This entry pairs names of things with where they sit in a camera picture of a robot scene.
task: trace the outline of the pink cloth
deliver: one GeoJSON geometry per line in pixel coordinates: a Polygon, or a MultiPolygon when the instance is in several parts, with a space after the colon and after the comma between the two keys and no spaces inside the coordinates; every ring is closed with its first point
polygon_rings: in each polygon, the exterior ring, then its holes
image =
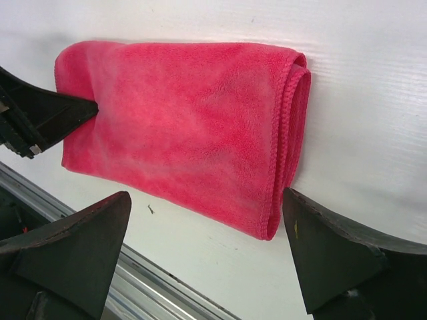
{"type": "Polygon", "coordinates": [[[99,105],[65,138],[65,168],[274,236],[302,145],[304,55],[255,43],[88,41],[58,56],[55,78],[58,92],[99,105]]]}

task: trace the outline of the white surface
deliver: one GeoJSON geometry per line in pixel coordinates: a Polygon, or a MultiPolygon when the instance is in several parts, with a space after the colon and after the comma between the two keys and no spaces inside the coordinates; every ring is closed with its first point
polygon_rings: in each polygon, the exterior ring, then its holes
{"type": "MultiPolygon", "coordinates": [[[[312,70],[294,187],[352,219],[427,243],[427,1],[14,1],[1,5],[0,65],[53,89],[65,46],[257,41],[303,51],[312,70]]],[[[131,191],[125,242],[244,320],[306,319],[284,227],[261,242],[118,183],[67,172],[58,145],[0,161],[81,209],[131,191]],[[155,214],[147,208],[150,204],[155,214]]]]}

